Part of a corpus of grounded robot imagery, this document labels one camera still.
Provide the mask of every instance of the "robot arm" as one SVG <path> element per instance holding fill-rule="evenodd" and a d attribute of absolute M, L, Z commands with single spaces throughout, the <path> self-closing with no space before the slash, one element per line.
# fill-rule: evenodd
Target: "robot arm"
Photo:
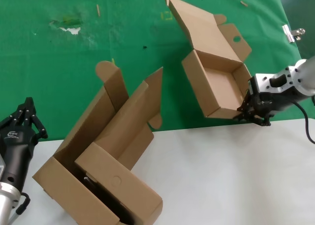
<path fill-rule="evenodd" d="M 0 225 L 12 224 L 29 204 L 29 196 L 22 193 L 24 182 L 38 140 L 47 137 L 45 127 L 36 117 L 31 97 L 0 122 Z M 11 210 L 19 204 L 21 195 L 26 200 L 9 221 Z"/>
<path fill-rule="evenodd" d="M 306 119 L 309 140 L 308 117 L 298 102 L 312 98 L 315 105 L 315 57 L 300 60 L 295 66 L 286 67 L 277 74 L 256 74 L 249 80 L 249 90 L 237 120 L 246 120 L 260 126 L 270 126 L 270 118 L 291 105 L 296 105 Z"/>

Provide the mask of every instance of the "white table surface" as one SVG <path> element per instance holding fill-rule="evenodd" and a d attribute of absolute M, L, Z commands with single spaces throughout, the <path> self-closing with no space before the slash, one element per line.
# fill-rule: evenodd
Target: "white table surface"
<path fill-rule="evenodd" d="M 76 224 L 32 178 L 61 142 L 36 146 L 24 186 L 31 203 L 15 225 Z M 155 132 L 132 172 L 163 198 L 155 225 L 315 224 L 315 145 L 304 119 Z"/>

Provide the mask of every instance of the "metal clip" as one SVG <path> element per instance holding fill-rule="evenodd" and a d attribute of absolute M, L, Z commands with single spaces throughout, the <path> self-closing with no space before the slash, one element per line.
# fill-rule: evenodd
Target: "metal clip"
<path fill-rule="evenodd" d="M 303 28 L 290 31 L 289 26 L 284 25 L 282 26 L 282 29 L 290 43 L 295 42 L 295 40 L 301 40 L 301 35 L 305 34 L 305 30 Z"/>

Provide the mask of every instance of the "wood chip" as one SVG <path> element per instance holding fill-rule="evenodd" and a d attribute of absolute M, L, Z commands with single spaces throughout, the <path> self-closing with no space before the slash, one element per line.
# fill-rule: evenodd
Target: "wood chip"
<path fill-rule="evenodd" d="M 245 7 L 248 7 L 248 4 L 244 3 L 243 1 L 241 1 L 241 4 L 244 5 Z"/>
<path fill-rule="evenodd" d="M 96 5 L 96 8 L 97 8 L 97 13 L 98 13 L 98 16 L 100 17 L 100 12 L 99 12 L 99 7 L 98 7 L 98 4 Z"/>

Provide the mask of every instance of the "corrugated cardboard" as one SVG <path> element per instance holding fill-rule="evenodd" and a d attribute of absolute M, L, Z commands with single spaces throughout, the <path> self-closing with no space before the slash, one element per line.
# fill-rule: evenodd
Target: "corrugated cardboard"
<path fill-rule="evenodd" d="M 79 225 L 122 224 L 82 184 L 85 176 L 120 200 L 137 225 L 151 225 L 161 213 L 162 199 L 130 170 L 153 139 L 147 122 L 155 128 L 161 125 L 162 69 L 149 76 L 130 98 L 114 64 L 100 62 L 96 73 L 104 86 L 34 179 Z M 123 187 L 112 190 L 110 175 L 123 179 Z M 125 183 L 134 185 L 132 191 Z"/>
<path fill-rule="evenodd" d="M 134 215 L 136 224 L 153 224 L 160 215 L 160 196 L 95 143 L 75 162 Z"/>
<path fill-rule="evenodd" d="M 251 75 L 243 61 L 252 49 L 234 24 L 181 0 L 165 0 L 193 50 L 182 61 L 203 114 L 231 119 L 243 102 Z"/>

